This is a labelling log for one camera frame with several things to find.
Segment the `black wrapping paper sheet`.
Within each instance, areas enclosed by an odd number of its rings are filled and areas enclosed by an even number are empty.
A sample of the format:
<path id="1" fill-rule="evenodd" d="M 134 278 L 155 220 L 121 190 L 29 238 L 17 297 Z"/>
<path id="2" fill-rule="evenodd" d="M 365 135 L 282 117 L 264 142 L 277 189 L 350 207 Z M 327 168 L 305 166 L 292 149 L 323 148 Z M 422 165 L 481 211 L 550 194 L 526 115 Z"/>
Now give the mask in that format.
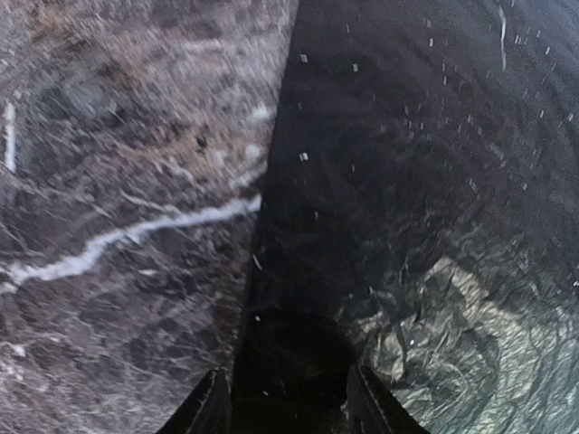
<path id="1" fill-rule="evenodd" d="M 300 2 L 253 261 L 233 432 L 575 433 L 578 4 Z"/>

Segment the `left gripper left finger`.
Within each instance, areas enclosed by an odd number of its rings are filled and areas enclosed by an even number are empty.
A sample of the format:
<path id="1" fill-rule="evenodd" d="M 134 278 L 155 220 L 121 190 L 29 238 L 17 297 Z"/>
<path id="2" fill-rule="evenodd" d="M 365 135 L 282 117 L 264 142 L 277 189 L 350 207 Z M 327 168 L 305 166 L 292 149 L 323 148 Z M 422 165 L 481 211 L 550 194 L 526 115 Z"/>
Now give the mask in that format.
<path id="1" fill-rule="evenodd" d="M 157 434 L 228 434 L 232 404 L 223 369 L 211 369 Z"/>

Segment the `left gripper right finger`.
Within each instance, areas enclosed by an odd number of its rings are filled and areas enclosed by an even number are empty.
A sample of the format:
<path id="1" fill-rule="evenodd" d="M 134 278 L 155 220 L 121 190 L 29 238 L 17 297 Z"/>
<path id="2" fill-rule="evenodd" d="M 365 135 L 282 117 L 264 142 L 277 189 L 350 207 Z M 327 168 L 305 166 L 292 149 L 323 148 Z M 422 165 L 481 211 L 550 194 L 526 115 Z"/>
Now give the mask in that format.
<path id="1" fill-rule="evenodd" d="M 349 369 L 346 396 L 350 433 L 429 434 L 366 365 Z"/>

